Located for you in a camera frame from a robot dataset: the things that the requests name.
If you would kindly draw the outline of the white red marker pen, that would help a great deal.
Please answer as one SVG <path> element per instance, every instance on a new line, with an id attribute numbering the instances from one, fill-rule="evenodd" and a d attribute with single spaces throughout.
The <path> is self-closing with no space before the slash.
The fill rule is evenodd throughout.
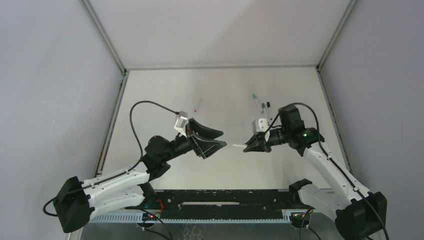
<path id="1" fill-rule="evenodd" d="M 203 101 L 203 99 L 201 98 L 197 103 L 196 103 L 196 105 L 195 105 L 195 107 L 194 107 L 194 112 L 196 113 L 196 112 L 198 112 L 198 110 L 199 110 L 199 107 L 201 106 L 201 104 L 202 104 L 202 101 Z"/>

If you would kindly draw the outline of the white black marker pen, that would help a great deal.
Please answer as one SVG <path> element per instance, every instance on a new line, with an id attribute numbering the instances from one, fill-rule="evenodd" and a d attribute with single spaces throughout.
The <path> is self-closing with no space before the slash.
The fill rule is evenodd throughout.
<path id="1" fill-rule="evenodd" d="M 269 120 L 272 121 L 274 117 L 272 116 L 271 103 L 269 101 L 266 102 L 267 112 L 269 116 Z"/>

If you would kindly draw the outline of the white green marker pen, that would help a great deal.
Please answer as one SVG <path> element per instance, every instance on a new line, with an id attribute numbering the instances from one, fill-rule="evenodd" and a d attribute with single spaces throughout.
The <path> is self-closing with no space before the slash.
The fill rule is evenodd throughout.
<path id="1" fill-rule="evenodd" d="M 262 112 L 264 114 L 264 117 L 268 120 L 268 112 L 267 112 L 267 107 L 264 103 L 261 104 L 262 106 Z"/>

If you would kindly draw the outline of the white teal marker pen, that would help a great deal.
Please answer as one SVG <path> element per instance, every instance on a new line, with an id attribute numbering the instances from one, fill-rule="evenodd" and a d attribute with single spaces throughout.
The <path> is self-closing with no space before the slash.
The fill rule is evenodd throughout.
<path id="1" fill-rule="evenodd" d="M 260 113 L 261 113 L 261 114 L 263 114 L 263 113 L 264 113 L 264 109 L 263 109 L 263 107 L 262 107 L 262 104 L 259 102 L 259 100 L 258 100 L 258 98 L 257 98 L 257 95 L 253 93 L 253 94 L 252 94 L 252 97 L 253 97 L 253 99 L 254 99 L 254 101 L 255 101 L 256 105 L 258 106 Z"/>

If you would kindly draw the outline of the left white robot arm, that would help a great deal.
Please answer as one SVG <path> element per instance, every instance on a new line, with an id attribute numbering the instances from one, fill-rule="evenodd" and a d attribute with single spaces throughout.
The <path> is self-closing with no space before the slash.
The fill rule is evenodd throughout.
<path id="1" fill-rule="evenodd" d="M 167 140 L 155 135 L 136 163 L 108 175 L 79 180 L 67 179 L 53 200 L 62 231 L 71 233 L 95 217 L 126 207 L 137 207 L 155 201 L 150 182 L 170 169 L 169 161 L 190 151 L 207 159 L 227 144 L 219 140 L 224 132 L 201 125 L 190 118 L 184 134 Z"/>

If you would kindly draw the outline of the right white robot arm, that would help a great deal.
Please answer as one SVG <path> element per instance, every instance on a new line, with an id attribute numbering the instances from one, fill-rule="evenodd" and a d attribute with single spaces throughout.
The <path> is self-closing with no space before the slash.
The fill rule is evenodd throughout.
<path id="1" fill-rule="evenodd" d="M 305 127 L 298 106 L 311 109 L 305 103 L 294 102 L 281 107 L 276 120 L 266 123 L 260 118 L 253 122 L 253 136 L 242 145 L 243 152 L 269 153 L 274 146 L 289 145 L 309 162 L 328 183 L 332 193 L 321 190 L 308 179 L 298 180 L 289 191 L 301 203 L 309 206 L 307 213 L 318 210 L 331 219 L 345 240 L 370 239 L 386 228 L 387 199 L 381 192 L 371 192 L 344 166 L 339 165 L 325 138 L 320 133 L 317 114 L 312 111 L 315 127 Z"/>

